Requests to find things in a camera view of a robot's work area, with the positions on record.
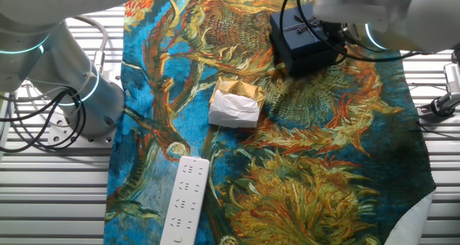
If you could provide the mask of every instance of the white cloth corner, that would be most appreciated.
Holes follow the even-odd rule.
[[[391,230],[385,245],[418,245],[434,193],[429,193],[401,217]]]

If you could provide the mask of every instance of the white paper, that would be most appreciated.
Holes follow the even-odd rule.
[[[260,109],[251,98],[217,90],[209,106],[209,123],[231,128],[255,128]]]

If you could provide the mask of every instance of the cable bundle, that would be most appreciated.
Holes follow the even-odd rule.
[[[85,128],[85,125],[86,125],[86,109],[85,109],[84,103],[81,102],[81,99],[80,99],[80,96],[79,96],[77,90],[74,89],[74,88],[66,87],[63,91],[59,92],[59,94],[54,99],[52,99],[51,102],[46,104],[43,108],[41,108],[39,110],[36,110],[34,113],[31,113],[31,114],[29,114],[27,116],[20,116],[19,115],[18,103],[21,103],[21,102],[33,102],[34,100],[40,99],[43,96],[38,96],[38,97],[34,97],[34,98],[29,98],[29,99],[15,99],[15,98],[7,98],[5,96],[0,95],[1,99],[4,99],[5,101],[8,101],[8,104],[7,104],[8,107],[7,107],[7,113],[6,113],[7,118],[0,119],[0,122],[11,122],[11,123],[19,122],[20,126],[26,131],[27,135],[30,137],[30,139],[28,139],[25,136],[23,136],[19,132],[19,130],[17,128],[17,125],[16,124],[11,124],[11,126],[13,127],[15,132],[18,134],[18,136],[24,142],[26,142],[27,144],[24,147],[21,147],[21,148],[18,148],[18,149],[7,149],[5,147],[0,147],[0,151],[9,152],[9,153],[22,152],[22,151],[28,149],[29,147],[35,147],[35,148],[38,148],[38,149],[41,149],[41,150],[60,150],[60,149],[65,149],[65,148],[69,147],[70,145],[72,145],[77,140],[77,138],[81,135],[81,132],[83,131],[83,129]],[[55,110],[58,107],[59,102],[61,102],[64,99],[64,97],[66,97],[66,96],[70,96],[72,98],[72,101],[73,101],[73,103],[75,105],[75,110],[77,111],[76,112],[77,113],[77,121],[76,121],[75,128],[72,131],[72,133],[70,133],[69,136],[67,138],[65,138],[64,140],[62,140],[61,142],[59,142],[57,144],[53,144],[53,145],[43,144],[40,141],[40,137],[45,133],[46,128],[50,124],[52,115],[55,113]],[[15,114],[17,115],[17,117],[12,116],[13,113],[12,113],[12,110],[11,110],[11,104],[13,104],[13,106],[14,106],[14,111],[15,111]],[[23,121],[25,119],[30,119],[33,116],[40,115],[42,112],[46,111],[49,107],[51,107],[51,110],[50,110],[48,116],[45,119],[45,124],[43,125],[43,127],[39,131],[38,135],[34,136],[26,128],[26,126],[24,125]]]

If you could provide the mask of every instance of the power strip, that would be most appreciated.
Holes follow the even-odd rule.
[[[208,172],[208,160],[180,158],[160,245],[194,245]]]

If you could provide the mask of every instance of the colorful cloth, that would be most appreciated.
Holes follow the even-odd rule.
[[[127,4],[105,244],[159,244],[183,155],[211,162],[196,244],[383,244],[434,190],[402,63],[287,77],[269,38],[282,1]],[[208,125],[219,76],[265,90],[257,129]]]

